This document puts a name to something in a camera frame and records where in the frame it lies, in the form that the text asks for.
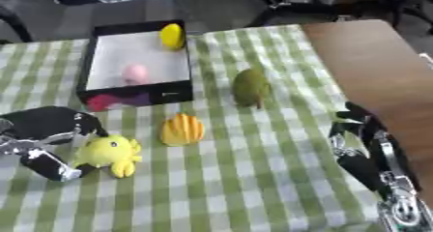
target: yellow plush toy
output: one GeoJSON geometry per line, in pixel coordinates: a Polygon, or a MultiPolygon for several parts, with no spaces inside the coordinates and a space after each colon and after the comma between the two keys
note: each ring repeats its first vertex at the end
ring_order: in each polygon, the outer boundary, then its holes
{"type": "Polygon", "coordinates": [[[197,117],[178,113],[173,119],[165,121],[160,140],[168,146],[182,146],[198,142],[204,133],[203,123],[197,117]]]}
{"type": "Polygon", "coordinates": [[[111,172],[118,178],[128,177],[135,172],[135,161],[142,161],[137,154],[140,144],[122,135],[109,135],[90,140],[78,149],[73,165],[90,164],[97,168],[111,165],[111,172]]]}

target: table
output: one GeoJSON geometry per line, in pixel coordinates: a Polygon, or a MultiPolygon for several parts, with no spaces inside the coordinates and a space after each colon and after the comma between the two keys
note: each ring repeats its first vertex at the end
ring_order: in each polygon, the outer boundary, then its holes
{"type": "Polygon", "coordinates": [[[433,206],[433,71],[384,21],[305,25],[344,94],[376,113],[398,139],[433,206]]]}
{"type": "MultiPolygon", "coordinates": [[[[317,49],[325,38],[312,33],[321,27],[328,26],[304,27],[317,49]]],[[[98,113],[108,131],[142,143],[144,161],[133,177],[116,180],[102,170],[59,184],[18,167],[16,159],[0,158],[0,228],[368,229],[377,216],[376,199],[338,167],[327,144],[333,112],[345,98],[301,28],[216,32],[189,42],[194,102],[98,113]],[[263,110],[233,103],[231,80],[248,67],[263,69],[272,83],[263,110]],[[179,111],[200,118],[206,135],[198,144],[167,148],[159,141],[159,125],[179,111]]],[[[0,49],[0,66],[7,65],[0,75],[0,112],[46,104],[79,108],[73,86],[86,44],[0,49]]],[[[70,159],[71,145],[56,153],[70,159]]]]}

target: yellow lemon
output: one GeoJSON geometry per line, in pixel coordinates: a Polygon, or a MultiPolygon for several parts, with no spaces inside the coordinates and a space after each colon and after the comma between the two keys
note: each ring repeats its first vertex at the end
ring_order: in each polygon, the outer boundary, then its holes
{"type": "Polygon", "coordinates": [[[178,50],[184,46],[184,34],[181,26],[176,23],[168,24],[159,33],[162,44],[170,50],[178,50]]]}

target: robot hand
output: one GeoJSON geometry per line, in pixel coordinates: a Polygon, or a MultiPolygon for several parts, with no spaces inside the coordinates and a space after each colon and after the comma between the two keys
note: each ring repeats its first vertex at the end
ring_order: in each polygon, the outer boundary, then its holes
{"type": "MultiPolygon", "coordinates": [[[[8,113],[0,116],[3,120],[0,133],[15,139],[43,140],[65,133],[86,135],[95,132],[108,136],[97,117],[62,106],[45,106],[35,109],[8,113]]],[[[60,144],[63,141],[50,141],[60,144]]]]}
{"type": "Polygon", "coordinates": [[[336,116],[354,122],[333,123],[330,141],[337,163],[372,191],[378,191],[381,222],[387,231],[433,231],[428,207],[417,196],[419,181],[404,150],[372,113],[351,102],[336,116]],[[348,131],[363,143],[367,154],[345,147],[348,131]]]}
{"type": "Polygon", "coordinates": [[[52,181],[83,177],[95,169],[67,166],[59,157],[43,148],[71,141],[78,133],[94,132],[108,136],[98,118],[75,110],[47,106],[0,116],[0,153],[18,155],[22,165],[52,181]]]}

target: yellow octopus toy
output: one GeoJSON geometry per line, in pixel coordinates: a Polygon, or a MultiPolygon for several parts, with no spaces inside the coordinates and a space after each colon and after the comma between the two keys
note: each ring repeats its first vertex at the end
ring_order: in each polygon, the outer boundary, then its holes
{"type": "Polygon", "coordinates": [[[135,162],[142,161],[137,155],[140,151],[141,145],[135,139],[128,140],[122,135],[97,137],[78,149],[73,165],[110,166],[114,176],[124,178],[135,172],[135,162]]]}

